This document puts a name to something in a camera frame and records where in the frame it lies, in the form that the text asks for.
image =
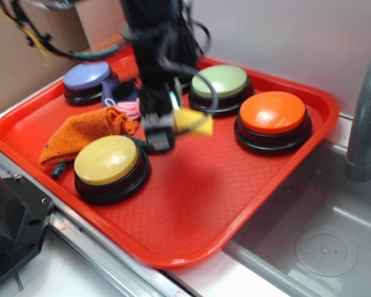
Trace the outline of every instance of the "sink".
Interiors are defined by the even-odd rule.
[[[371,296],[371,180],[324,140],[224,251],[290,296]]]

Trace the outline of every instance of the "orange cloth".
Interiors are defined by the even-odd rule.
[[[69,117],[49,139],[40,157],[42,165],[74,161],[90,142],[108,135],[133,134],[138,122],[113,106]]]

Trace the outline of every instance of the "orange button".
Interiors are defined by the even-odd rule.
[[[305,117],[304,102],[286,92],[264,92],[251,96],[240,109],[243,125],[260,134],[282,134],[298,127]]]

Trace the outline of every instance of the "orange tray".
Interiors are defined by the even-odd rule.
[[[108,62],[122,80],[138,73],[131,49]],[[205,59],[200,66],[215,64],[221,63]],[[212,137],[181,136],[169,153],[150,155],[150,179],[135,196],[116,205],[89,205],[75,190],[72,167],[53,180],[54,166],[38,162],[48,139],[69,116],[101,108],[98,103],[67,104],[62,81],[0,120],[0,150],[139,261],[159,269],[198,263],[223,248],[339,117],[329,94],[245,70],[257,92],[282,90],[306,104],[312,135],[298,151],[282,156],[250,153],[236,142],[235,116],[218,118]],[[142,129],[136,136],[143,138]]]

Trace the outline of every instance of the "yellow object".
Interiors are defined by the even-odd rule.
[[[133,140],[120,135],[106,136],[81,150],[75,159],[74,171],[85,184],[103,186],[127,175],[138,157]]]
[[[175,132],[190,129],[191,134],[213,135],[213,118],[205,116],[201,111],[180,107],[179,110],[174,110],[174,121]]]

